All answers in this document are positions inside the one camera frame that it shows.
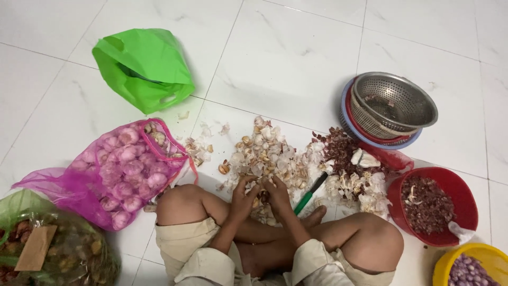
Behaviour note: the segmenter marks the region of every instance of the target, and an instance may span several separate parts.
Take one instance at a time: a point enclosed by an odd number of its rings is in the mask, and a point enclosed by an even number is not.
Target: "hand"
[[[249,191],[248,194],[245,194],[245,185],[255,179],[257,179],[256,176],[245,176],[233,190],[233,198],[231,199],[231,209],[229,211],[228,219],[240,223],[250,215],[252,203],[261,191],[261,187],[256,185]]]
[[[263,178],[263,186],[270,193],[270,205],[275,218],[282,222],[287,215],[294,214],[289,201],[288,187],[277,176],[272,177],[275,186],[268,178]]]

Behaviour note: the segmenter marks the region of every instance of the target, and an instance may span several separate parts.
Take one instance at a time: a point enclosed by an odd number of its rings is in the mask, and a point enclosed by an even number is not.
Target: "finger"
[[[245,185],[247,185],[248,182],[256,179],[257,177],[256,176],[252,176],[252,175],[248,175],[248,176],[245,176],[243,177],[240,182],[238,182],[238,185],[236,186],[235,188],[235,192],[238,192],[238,193],[241,193],[241,194],[245,194]]]
[[[263,183],[263,187],[265,187],[265,189],[269,192],[269,193],[275,193],[277,192],[277,189],[275,188],[275,186],[270,183],[270,181],[268,180],[267,177],[264,177],[263,179],[261,179],[261,182]]]
[[[254,188],[252,188],[249,193],[247,194],[247,197],[249,198],[250,201],[254,201],[254,198],[256,198],[256,196],[259,194],[259,192],[261,191],[261,186],[260,185],[256,185],[254,186]]]
[[[277,186],[277,188],[287,188],[285,183],[278,176],[273,176],[272,181]]]

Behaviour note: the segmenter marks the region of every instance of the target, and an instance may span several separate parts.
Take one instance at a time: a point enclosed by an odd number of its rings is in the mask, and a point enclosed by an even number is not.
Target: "knife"
[[[318,178],[318,180],[314,183],[312,188],[303,196],[303,198],[300,200],[298,205],[295,208],[295,214],[298,215],[303,208],[307,205],[312,195],[314,195],[314,192],[321,187],[323,182],[328,178],[328,173],[324,172],[321,177]]]

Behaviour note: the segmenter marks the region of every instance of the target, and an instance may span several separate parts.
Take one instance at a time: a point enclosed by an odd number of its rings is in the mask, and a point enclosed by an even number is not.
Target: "brown paper label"
[[[19,256],[15,271],[40,271],[56,228],[56,225],[34,228]]]

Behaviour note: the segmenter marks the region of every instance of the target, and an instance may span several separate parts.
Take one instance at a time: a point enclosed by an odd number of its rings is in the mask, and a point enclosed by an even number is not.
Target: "stacked bowls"
[[[368,72],[349,81],[342,92],[340,123],[349,136],[394,150],[412,144],[437,121],[429,95],[409,80]]]

